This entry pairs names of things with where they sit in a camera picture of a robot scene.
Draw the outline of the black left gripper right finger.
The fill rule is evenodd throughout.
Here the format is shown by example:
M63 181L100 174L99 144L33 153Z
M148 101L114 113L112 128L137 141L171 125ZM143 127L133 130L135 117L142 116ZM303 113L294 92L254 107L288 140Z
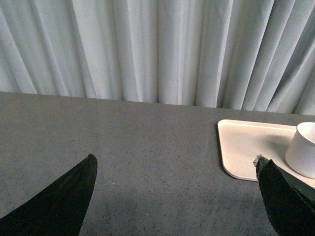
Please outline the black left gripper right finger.
M280 236L315 234L315 189L258 155L256 177L268 219Z

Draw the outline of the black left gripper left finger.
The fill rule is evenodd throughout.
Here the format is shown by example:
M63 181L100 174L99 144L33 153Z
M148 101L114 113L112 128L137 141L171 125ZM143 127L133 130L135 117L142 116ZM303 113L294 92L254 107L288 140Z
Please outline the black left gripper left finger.
M0 220L2 236L77 236L95 187L97 159L90 154Z

